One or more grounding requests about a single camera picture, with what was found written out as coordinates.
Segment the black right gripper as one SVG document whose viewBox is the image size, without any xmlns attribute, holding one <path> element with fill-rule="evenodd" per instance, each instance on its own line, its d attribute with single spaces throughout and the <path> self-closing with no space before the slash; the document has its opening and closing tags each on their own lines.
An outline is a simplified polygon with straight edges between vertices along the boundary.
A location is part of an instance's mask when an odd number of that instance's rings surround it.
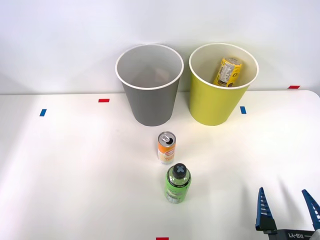
<svg viewBox="0 0 320 240">
<path fill-rule="evenodd" d="M 306 189 L 302 191 L 312 225 L 315 231 L 320 229 L 320 206 Z M 257 196 L 255 229 L 268 235 L 269 240 L 309 240 L 314 230 L 278 229 L 269 207 L 264 188 L 260 187 Z"/>
</svg>

